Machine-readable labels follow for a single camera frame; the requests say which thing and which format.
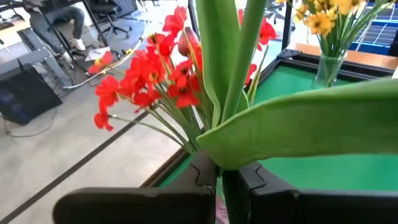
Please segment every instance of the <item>sneaker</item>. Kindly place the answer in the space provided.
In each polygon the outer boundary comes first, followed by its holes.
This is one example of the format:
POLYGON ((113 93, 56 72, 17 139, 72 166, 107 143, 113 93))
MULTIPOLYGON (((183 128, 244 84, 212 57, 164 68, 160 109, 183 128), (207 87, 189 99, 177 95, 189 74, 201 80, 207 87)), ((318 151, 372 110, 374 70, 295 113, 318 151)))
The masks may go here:
POLYGON ((67 52, 63 53, 62 58, 67 62, 67 63, 72 63, 72 58, 68 55, 67 52))
POLYGON ((84 45, 84 43, 81 39, 73 38, 72 42, 78 50, 86 50, 86 46, 84 45))

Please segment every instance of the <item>floor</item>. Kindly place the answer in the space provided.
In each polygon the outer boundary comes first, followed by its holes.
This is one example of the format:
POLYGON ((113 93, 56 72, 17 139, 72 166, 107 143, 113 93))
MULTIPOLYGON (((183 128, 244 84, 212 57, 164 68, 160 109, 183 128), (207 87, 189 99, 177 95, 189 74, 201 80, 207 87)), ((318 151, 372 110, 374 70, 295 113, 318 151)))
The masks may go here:
MULTIPOLYGON (((154 7, 149 14, 140 16, 140 19, 153 20, 145 31, 142 21, 118 20, 120 26, 133 27, 131 38, 126 40, 124 35, 111 35, 110 47, 118 51, 133 48, 143 33, 161 30, 161 22, 174 7, 173 4, 163 4, 162 8, 154 7)), ((96 35, 94 28, 85 29, 83 41, 86 45, 100 45, 96 35)), ((15 48, 23 52, 23 46, 15 48)), ((280 48, 280 42, 270 42, 263 67, 275 58, 280 48)), ((261 57, 257 52, 254 62, 259 64, 261 57)), ((176 52, 172 58, 176 62, 181 60, 176 52)), ((118 70, 128 66, 129 62, 126 62, 118 70)), ((120 79, 122 75, 115 73, 115 77, 120 79)), ((86 77, 77 72, 73 79, 79 83, 86 77)), ((98 110, 98 99, 93 85, 100 80, 94 79, 72 91, 62 98, 62 105, 43 113, 26 126, 5 122, 7 130, 15 136, 38 133, 51 125, 40 135, 14 138, 5 134, 3 125, 0 126, 1 224, 52 223, 52 207, 62 195, 82 187, 138 187, 177 151, 178 146, 173 141, 144 126, 126 127, 126 122, 112 120, 113 132, 97 129, 93 115, 98 110), (115 138, 118 131, 124 134, 109 144, 107 140, 115 138)), ((110 113, 131 120, 142 119, 142 122, 165 128, 151 116, 135 114, 136 109, 122 102, 110 113)))

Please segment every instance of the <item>green table surface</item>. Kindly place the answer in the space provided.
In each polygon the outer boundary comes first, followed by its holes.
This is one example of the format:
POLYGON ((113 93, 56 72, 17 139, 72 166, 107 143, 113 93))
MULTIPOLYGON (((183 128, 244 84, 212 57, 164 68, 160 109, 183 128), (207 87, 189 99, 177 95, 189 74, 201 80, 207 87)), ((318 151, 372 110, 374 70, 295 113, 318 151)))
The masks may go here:
MULTIPOLYGON (((314 74, 279 66, 257 89, 255 103, 308 90, 314 74)), ((188 166, 190 158, 162 183, 166 186, 188 166)), ((259 161, 266 169, 299 189, 398 190, 398 156, 353 154, 259 161)))

